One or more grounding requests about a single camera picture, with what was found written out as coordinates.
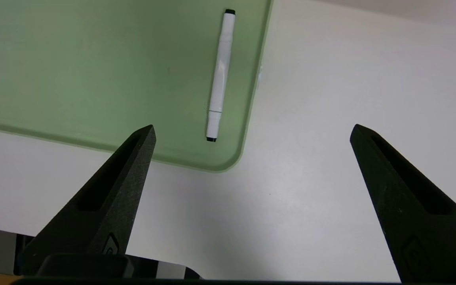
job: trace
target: white table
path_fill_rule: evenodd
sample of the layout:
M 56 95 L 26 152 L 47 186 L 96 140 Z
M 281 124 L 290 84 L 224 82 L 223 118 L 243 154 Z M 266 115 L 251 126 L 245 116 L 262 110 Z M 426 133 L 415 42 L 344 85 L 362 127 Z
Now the white table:
M 456 201 L 456 1 L 401 3 L 275 0 L 242 159 L 153 162 L 128 253 L 205 278 L 398 281 L 353 125 Z M 0 133 L 0 229 L 38 233 L 108 156 Z

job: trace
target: black plastic part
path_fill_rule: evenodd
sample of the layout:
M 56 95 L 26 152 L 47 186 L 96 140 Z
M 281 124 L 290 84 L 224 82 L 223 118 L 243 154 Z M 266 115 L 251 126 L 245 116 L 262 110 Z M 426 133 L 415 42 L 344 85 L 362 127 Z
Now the black plastic part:
M 351 146 L 403 283 L 456 283 L 456 204 L 385 139 L 356 125 Z
M 124 255 L 54 254 L 45 259 L 37 276 L 68 278 L 130 278 L 133 265 Z
M 124 254 L 155 144 L 152 125 L 134 132 L 27 245 L 24 275 L 52 254 Z

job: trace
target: pen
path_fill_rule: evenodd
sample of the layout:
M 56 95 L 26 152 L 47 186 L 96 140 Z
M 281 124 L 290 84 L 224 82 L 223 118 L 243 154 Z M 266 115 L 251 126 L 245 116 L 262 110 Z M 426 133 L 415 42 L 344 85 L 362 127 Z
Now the pen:
M 223 15 L 221 36 L 217 47 L 216 69 L 210 94 L 209 118 L 207 123 L 207 140 L 216 141 L 219 131 L 219 121 L 223 112 L 224 92 L 228 79 L 228 67 L 232 53 L 233 28 L 235 26 L 235 10 L 226 9 Z

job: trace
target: white marker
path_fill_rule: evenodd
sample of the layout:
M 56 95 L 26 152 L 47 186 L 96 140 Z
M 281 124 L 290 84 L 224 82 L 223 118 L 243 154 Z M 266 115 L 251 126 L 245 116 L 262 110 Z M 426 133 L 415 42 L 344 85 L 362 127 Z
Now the white marker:
M 228 67 L 232 53 L 233 27 L 235 26 L 235 10 L 226 9 L 223 16 L 223 26 L 217 48 L 216 69 L 210 94 L 209 121 L 207 123 L 207 140 L 216 141 L 219 131 L 219 121 L 223 112 L 224 91 L 228 79 Z

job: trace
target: green cutting board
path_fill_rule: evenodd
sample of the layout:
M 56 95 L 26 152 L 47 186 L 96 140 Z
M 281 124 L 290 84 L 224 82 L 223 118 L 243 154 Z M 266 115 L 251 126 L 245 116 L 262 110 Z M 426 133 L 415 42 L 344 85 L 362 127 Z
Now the green cutting board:
M 152 124 L 153 159 L 234 165 L 270 0 L 0 0 L 0 130 L 114 151 Z M 205 137 L 225 9 L 232 59 L 217 142 Z

